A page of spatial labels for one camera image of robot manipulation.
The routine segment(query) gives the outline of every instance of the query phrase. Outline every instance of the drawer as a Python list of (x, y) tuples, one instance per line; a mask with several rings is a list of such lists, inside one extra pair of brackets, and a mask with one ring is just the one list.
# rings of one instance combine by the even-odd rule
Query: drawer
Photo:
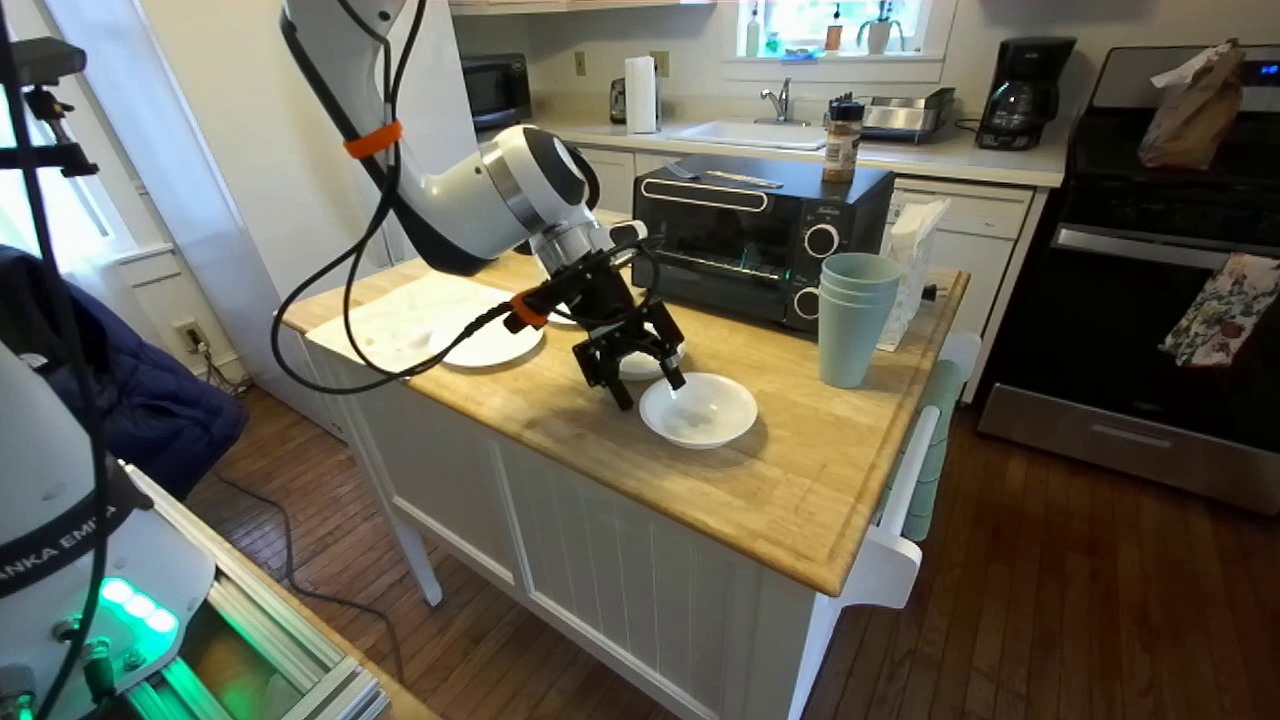
[(1033, 202), (1018, 187), (894, 180), (890, 202), (950, 198), (940, 227), (1017, 240)]

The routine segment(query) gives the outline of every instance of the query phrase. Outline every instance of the wooden floor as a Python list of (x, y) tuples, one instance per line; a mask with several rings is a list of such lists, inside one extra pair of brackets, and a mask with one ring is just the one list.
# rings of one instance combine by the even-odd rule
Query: wooden floor
[[(434, 557), (422, 609), (353, 452), (262, 391), (192, 507), (269, 570), (392, 614), (306, 600), (450, 720), (665, 717), (464, 565)], [(844, 613), (807, 701), (859, 717), (1280, 717), (1280, 524), (1025, 452), (958, 411), (923, 577), (903, 613)]]

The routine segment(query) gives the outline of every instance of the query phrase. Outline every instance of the stainless steel appliance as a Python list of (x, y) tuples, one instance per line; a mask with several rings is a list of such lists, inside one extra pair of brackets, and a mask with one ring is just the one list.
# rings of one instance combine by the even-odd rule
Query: stainless steel appliance
[(1248, 49), (1244, 109), (1212, 172), (1147, 172), (1147, 76), (1193, 53), (1106, 53), (997, 335), (978, 428), (1273, 515), (1280, 313), (1230, 366), (1174, 366), (1157, 345), (1229, 252), (1280, 257), (1280, 49)]
[(926, 94), (865, 100), (865, 138), (923, 144), (944, 135), (950, 119), (957, 119), (957, 87), (935, 87)]
[(1047, 119), (1056, 119), (1056, 81), (1070, 54), (1070, 36), (1010, 36), (998, 44), (978, 146), (1036, 146)]
[(632, 182), (632, 217), (655, 245), (655, 263), (635, 261), (632, 281), (677, 303), (817, 331), (818, 261), (877, 252), (886, 197), (890, 177), (877, 168), (825, 182), (807, 158), (688, 154)]
[(522, 54), (464, 54), (464, 82), (473, 105), (476, 130), (498, 130), (522, 125), (527, 105), (527, 66)]

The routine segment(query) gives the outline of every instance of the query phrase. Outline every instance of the bottle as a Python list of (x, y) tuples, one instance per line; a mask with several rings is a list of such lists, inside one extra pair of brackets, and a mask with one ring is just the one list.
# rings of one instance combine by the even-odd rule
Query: bottle
[(836, 3), (830, 25), (829, 25), (825, 53), (839, 53), (839, 49), (844, 49), (844, 19), (839, 19), (839, 3)]
[(759, 54), (764, 53), (759, 44), (764, 44), (759, 3), (750, 3), (743, 54)]
[(856, 144), (865, 135), (865, 105), (850, 91), (829, 100), (829, 146), (825, 182), (846, 182), (856, 165)]

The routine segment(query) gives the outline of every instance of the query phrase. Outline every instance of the oven door handle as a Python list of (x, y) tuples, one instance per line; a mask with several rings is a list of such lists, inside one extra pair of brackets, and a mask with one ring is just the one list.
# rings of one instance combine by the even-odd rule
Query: oven door handle
[(1161, 234), (1116, 234), (1091, 227), (1056, 227), (1050, 248), (1091, 252), (1091, 257), (1123, 257), (1145, 263), (1174, 263), (1174, 266), (1223, 266), (1229, 252), (1178, 248)]

